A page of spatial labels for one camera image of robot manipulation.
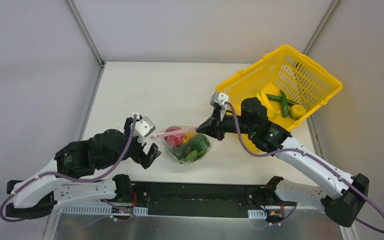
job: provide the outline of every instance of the lemon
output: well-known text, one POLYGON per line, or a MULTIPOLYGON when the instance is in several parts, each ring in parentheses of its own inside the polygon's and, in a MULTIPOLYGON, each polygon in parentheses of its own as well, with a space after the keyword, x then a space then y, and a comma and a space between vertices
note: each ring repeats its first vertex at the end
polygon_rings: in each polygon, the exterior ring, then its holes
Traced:
POLYGON ((300 119, 306 112, 306 108, 299 104, 295 104, 289 108, 289 116, 295 120, 300 119))

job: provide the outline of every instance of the yellow vegetable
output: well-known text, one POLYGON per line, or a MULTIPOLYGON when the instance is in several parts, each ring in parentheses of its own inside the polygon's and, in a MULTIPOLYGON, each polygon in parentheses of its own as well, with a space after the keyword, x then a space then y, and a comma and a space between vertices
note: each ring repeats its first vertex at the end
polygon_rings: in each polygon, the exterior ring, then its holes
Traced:
POLYGON ((289 116, 295 120, 300 119, 306 112, 306 108, 299 104, 295 104, 289 108, 289 116))
POLYGON ((272 106, 272 104, 270 103, 269 99, 267 98, 266 94, 263 91, 260 91, 259 93, 257 93, 256 97, 261 102, 261 104, 264 105, 265 108, 267 108, 267 111, 270 112, 273 117, 281 113, 280 110, 276 111, 276 109, 272 106))

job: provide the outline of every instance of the red vegetable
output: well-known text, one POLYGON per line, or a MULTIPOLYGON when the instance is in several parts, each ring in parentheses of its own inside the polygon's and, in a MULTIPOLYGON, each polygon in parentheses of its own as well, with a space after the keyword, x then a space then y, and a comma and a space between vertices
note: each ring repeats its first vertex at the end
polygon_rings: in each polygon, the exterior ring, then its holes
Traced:
MULTIPOLYGON (((165 130, 166 133, 180 130, 180 127, 177 126, 171 126, 165 130)), ((168 143, 172 147, 178 147, 181 143, 182 140, 185 138, 185 135, 183 133, 175 134, 175 135, 170 135, 170 136, 165 136, 164 140, 166 143, 168 143)))

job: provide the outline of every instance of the green zucchini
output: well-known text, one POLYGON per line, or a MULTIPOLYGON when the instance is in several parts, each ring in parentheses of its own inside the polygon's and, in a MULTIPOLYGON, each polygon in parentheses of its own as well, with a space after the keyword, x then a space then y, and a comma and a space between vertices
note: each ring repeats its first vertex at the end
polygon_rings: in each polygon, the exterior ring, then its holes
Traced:
POLYGON ((287 118, 289 116, 288 99, 282 90, 280 90, 280 103, 282 104, 282 117, 287 118))
MULTIPOLYGON (((266 94, 266 96, 267 96, 268 100, 276 101, 276 102, 279 102, 279 103, 282 101, 282 98, 280 96, 271 95, 271 94, 266 94)), ((291 105, 291 106, 294 106, 294 105, 297 105, 298 103, 288 99, 287 100, 287 104, 291 105)))

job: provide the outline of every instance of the metal frame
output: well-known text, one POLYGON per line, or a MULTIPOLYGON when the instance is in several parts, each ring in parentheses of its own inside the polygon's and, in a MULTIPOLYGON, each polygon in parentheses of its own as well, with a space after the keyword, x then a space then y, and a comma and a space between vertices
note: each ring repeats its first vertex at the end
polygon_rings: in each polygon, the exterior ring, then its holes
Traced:
MULTIPOLYGON (((327 24, 329 23, 334 12, 339 7, 341 2, 342 2, 342 0, 332 0, 331 1, 326 12, 324 13, 323 17, 321 18, 319 24, 317 25, 316 29, 314 30, 314 33, 311 35, 308 43, 306 44, 304 50, 302 51, 303 54, 309 55, 311 53, 317 40, 319 39, 320 35, 323 33, 323 30, 326 28, 327 24)), ((95 58, 97 64, 100 67, 99 74, 98 74, 98 77, 96 79, 96 84, 95 84, 94 89, 93 89, 93 94, 92 94, 90 101, 89 101, 89 104, 87 106, 86 116, 85 116, 85 118, 81 124, 81 131, 80 131, 79 136, 78 136, 78 139, 81 140, 83 138, 84 133, 85 133, 85 129, 86 129, 86 126, 87 126, 87 123, 89 120, 92 106, 93 106, 93 103, 94 103, 94 100, 95 100, 95 97, 96 97, 96 94, 97 94, 97 91, 98 91, 98 88, 99 88, 99 85, 101 82, 101 78, 102 78, 104 68, 105 68, 105 61, 104 61, 104 59, 102 59, 101 54, 99 53, 90 33, 89 33, 89 31, 88 31, 80 13, 76 7, 76 4, 74 3, 74 0, 65 0, 65 3, 67 6, 67 9, 70 11, 70 13, 73 17, 73 20, 76 23, 81 35, 83 36, 85 43, 89 47, 90 51, 93 54, 93 57, 95 58)), ((323 158, 322 148, 321 148, 321 145, 319 142, 319 137, 317 135, 314 119, 312 116, 310 116, 307 119, 307 123, 308 123, 308 130, 309 130, 311 140, 313 143, 313 147, 314 147, 314 152, 323 158)), ((40 239, 40 240, 41 239, 47 239, 47 240, 54 239, 54 235, 56 232, 58 221, 60 219, 61 212, 62 212, 61 209, 54 211, 54 212, 52 212, 51 215, 49 215, 45 218, 45 221, 43 222, 43 225, 42 225, 41 230, 37 236, 37 239, 40 239)), ((344 240, 359 240, 359 237, 357 235, 357 232, 356 232, 354 225, 350 228, 339 226, 339 230, 342 233, 342 237, 344 240)))

